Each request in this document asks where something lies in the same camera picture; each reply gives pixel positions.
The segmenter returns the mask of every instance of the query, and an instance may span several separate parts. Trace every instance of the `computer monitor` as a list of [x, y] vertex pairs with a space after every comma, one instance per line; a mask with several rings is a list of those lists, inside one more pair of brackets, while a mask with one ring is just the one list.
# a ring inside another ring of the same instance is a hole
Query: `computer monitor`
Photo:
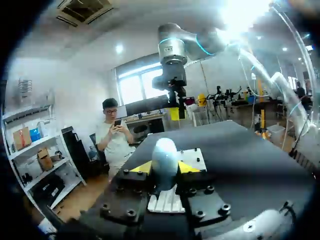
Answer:
[[141, 114], [145, 112], [151, 112], [153, 110], [164, 109], [167, 107], [168, 107], [167, 95], [152, 97], [149, 99], [144, 99], [141, 101], [136, 101], [136, 102], [125, 105], [128, 116], [131, 116], [134, 114]]
[[125, 118], [125, 117], [127, 117], [127, 116], [128, 116], [128, 114], [127, 114], [126, 105], [119, 106], [119, 107], [117, 108], [116, 118], [117, 118], [117, 119], [121, 119], [121, 118]]

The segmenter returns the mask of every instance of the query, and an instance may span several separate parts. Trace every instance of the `white shelving unit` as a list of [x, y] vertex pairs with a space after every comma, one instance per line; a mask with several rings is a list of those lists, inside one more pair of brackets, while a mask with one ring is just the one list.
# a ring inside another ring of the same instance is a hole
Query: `white shelving unit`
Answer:
[[49, 135], [49, 136], [45, 136], [45, 137], [43, 137], [43, 138], [40, 138], [39, 140], [32, 142], [31, 145], [29, 145], [29, 146], [21, 149], [20, 151], [16, 151], [16, 152], [12, 153], [10, 156], [8, 156], [8, 158], [9, 158], [9, 160], [13, 160], [13, 159], [15, 159], [16, 157], [22, 155], [23, 153], [25, 153], [25, 152], [27, 152], [27, 151], [35, 148], [36, 146], [39, 146], [40, 144], [42, 144], [42, 143], [44, 143], [44, 142], [46, 142], [46, 141], [48, 141], [48, 140], [51, 140], [51, 139], [53, 139], [53, 138], [56, 138], [56, 137], [58, 137], [58, 136], [59, 136], [59, 133], [54, 133], [54, 134], [52, 134], [52, 135]]
[[51, 209], [53, 209], [55, 206], [57, 206], [58, 203], [61, 202], [62, 199], [64, 199], [79, 183], [81, 183], [81, 180], [79, 178], [75, 179], [74, 182], [64, 187], [62, 192], [59, 194], [59, 196], [55, 199], [55, 201], [50, 206]]
[[35, 179], [33, 179], [31, 182], [29, 182], [25, 187], [24, 190], [29, 191], [30, 189], [32, 189], [37, 183], [39, 183], [42, 179], [44, 179], [46, 176], [48, 176], [50, 173], [54, 172], [55, 170], [57, 170], [59, 167], [61, 167], [63, 164], [65, 164], [67, 161], [69, 160], [69, 158], [65, 158], [62, 159], [58, 162], [56, 162], [53, 165], [53, 168], [49, 171], [44, 171], [41, 175], [39, 175], [38, 177], [36, 177]]
[[[12, 122], [20, 121], [20, 123], [17, 124], [18, 126], [20, 126], [21, 123], [22, 124], [28, 123], [29, 116], [36, 115], [38, 113], [43, 113], [49, 110], [49, 107], [50, 106], [45, 106], [45, 107], [27, 106], [19, 110], [16, 110], [14, 112], [6, 113], [4, 115], [1, 109], [1, 114], [0, 114], [1, 121], [2, 121], [1, 131], [2, 131], [3, 142], [4, 142], [5, 151], [6, 151], [10, 166], [12, 168], [12, 171], [19, 185], [21, 186], [22, 190], [26, 194], [26, 196], [41, 213], [42, 213], [41, 209], [38, 207], [36, 201], [33, 198], [33, 188], [41, 180], [46, 178], [51, 173], [57, 171], [58, 169], [66, 168], [68, 171], [71, 171], [70, 172], [71, 176], [74, 176], [72, 177], [72, 179], [69, 179], [69, 181], [66, 181], [64, 183], [65, 186], [63, 190], [60, 192], [60, 194], [56, 197], [52, 205], [50, 206], [51, 209], [57, 206], [57, 204], [60, 203], [78, 184], [83, 183], [84, 185], [87, 185], [70, 156], [70, 153], [68, 151], [67, 145], [65, 143], [65, 140], [61, 131], [57, 132], [57, 130], [52, 130], [51, 134], [49, 134], [48, 136], [45, 136], [37, 141], [34, 141], [31, 143], [31, 145], [16, 152], [10, 151], [10, 149], [7, 146], [7, 144], [9, 146], [12, 144], [12, 142], [7, 141], [8, 136], [12, 134], [12, 131], [8, 130], [10, 129], [9, 125], [12, 124]], [[53, 162], [52, 169], [50, 169], [49, 171], [43, 171], [39, 176], [35, 177], [31, 182], [24, 184], [21, 180], [20, 173], [17, 170], [17, 164], [22, 164], [22, 162], [27, 162], [30, 158], [34, 157], [37, 154], [39, 148], [50, 147], [50, 146], [51, 147], [53, 146], [54, 149], [58, 149], [59, 151], [61, 151], [64, 159]]]

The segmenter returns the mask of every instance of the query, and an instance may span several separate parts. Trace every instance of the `man's glasses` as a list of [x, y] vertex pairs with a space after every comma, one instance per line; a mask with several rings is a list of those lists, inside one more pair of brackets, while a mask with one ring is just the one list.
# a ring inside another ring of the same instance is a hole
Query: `man's glasses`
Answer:
[[113, 114], [113, 113], [116, 114], [117, 113], [117, 109], [115, 109], [115, 110], [107, 110], [106, 113], [110, 114], [110, 115]]

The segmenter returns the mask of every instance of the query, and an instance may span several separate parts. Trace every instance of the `man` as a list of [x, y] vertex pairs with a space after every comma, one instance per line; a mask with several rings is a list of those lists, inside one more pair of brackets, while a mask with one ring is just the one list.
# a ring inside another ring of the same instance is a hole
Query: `man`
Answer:
[[114, 98], [108, 98], [102, 103], [105, 121], [102, 122], [95, 133], [97, 148], [103, 151], [109, 163], [109, 179], [111, 180], [128, 158], [135, 151], [135, 147], [129, 146], [134, 142], [134, 137], [128, 130], [124, 121], [114, 126], [117, 117], [118, 102]]
[[296, 94], [298, 95], [299, 99], [303, 98], [306, 95], [305, 89], [301, 87], [301, 82], [297, 82], [296, 85], [298, 86], [296, 89]]
[[298, 95], [298, 98], [300, 99], [302, 106], [308, 113], [310, 98], [306, 95], [305, 89], [301, 87], [301, 82], [298, 81], [296, 85], [298, 86], [296, 89], [296, 94]]

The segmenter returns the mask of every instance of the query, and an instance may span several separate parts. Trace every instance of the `ceiling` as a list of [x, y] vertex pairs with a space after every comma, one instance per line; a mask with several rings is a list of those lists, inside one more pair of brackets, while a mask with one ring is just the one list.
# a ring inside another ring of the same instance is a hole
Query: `ceiling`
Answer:
[[[114, 10], [90, 25], [73, 27], [56, 19], [55, 0], [16, 50], [17, 57], [68, 60], [103, 73], [111, 68], [158, 51], [157, 29], [177, 23], [190, 32], [224, 28], [220, 16], [223, 0], [109, 0]], [[300, 51], [291, 33], [274, 13], [258, 18], [247, 34], [250, 46], [298, 61]], [[116, 46], [123, 52], [118, 54]]]

